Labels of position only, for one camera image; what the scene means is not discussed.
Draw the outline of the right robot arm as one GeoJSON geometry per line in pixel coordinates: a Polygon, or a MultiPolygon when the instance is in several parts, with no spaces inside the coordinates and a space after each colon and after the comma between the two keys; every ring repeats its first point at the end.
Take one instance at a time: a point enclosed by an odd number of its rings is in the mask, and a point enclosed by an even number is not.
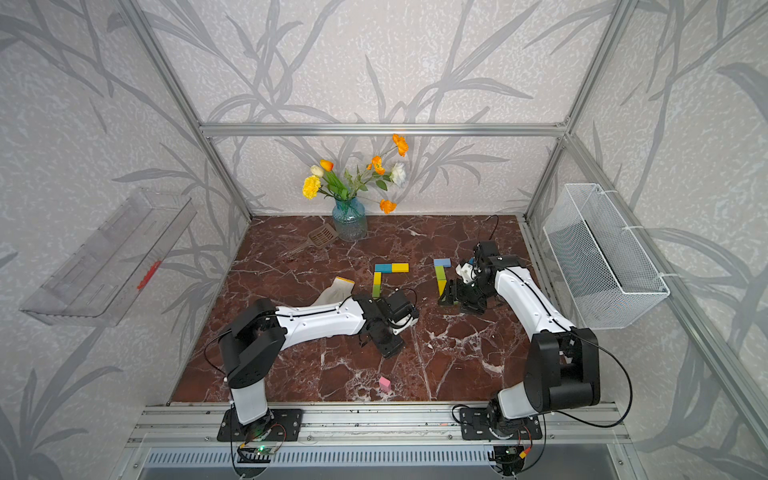
{"type": "Polygon", "coordinates": [[[499,391],[489,403],[496,430],[512,421],[600,401],[596,336],[561,315],[517,256],[500,254],[492,240],[480,241],[473,260],[456,271],[458,278],[446,285],[441,305],[458,304],[466,313],[482,315],[488,301],[498,297],[514,312],[530,341],[523,380],[499,391]]]}

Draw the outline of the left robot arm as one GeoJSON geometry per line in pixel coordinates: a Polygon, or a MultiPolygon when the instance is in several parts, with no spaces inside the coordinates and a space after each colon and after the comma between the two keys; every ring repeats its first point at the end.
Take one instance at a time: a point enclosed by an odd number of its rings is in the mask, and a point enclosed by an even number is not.
{"type": "Polygon", "coordinates": [[[352,294],[309,307],[257,300],[218,339],[238,422],[250,426],[269,417],[265,378],[282,351],[321,338],[356,336],[391,358],[404,347],[401,333],[418,318],[416,305],[401,290],[378,298],[352,294]]]}

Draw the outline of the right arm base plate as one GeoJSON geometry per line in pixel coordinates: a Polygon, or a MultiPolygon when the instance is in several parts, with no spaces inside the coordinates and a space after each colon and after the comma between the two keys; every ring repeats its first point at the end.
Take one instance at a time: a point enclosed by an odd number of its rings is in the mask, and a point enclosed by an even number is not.
{"type": "Polygon", "coordinates": [[[451,415],[461,429],[461,438],[466,441],[514,440],[524,443],[541,440],[544,436],[537,417],[495,420],[487,407],[469,407],[464,404],[454,406],[451,415]]]}

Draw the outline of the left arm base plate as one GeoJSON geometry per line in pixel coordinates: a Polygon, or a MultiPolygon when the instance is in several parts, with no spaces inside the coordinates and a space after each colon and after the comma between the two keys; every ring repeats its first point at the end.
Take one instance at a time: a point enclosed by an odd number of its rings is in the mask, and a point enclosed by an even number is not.
{"type": "Polygon", "coordinates": [[[216,439],[226,443],[295,442],[303,413],[302,409],[269,409],[264,417],[245,425],[239,421],[236,408],[231,406],[224,414],[216,439]]]}

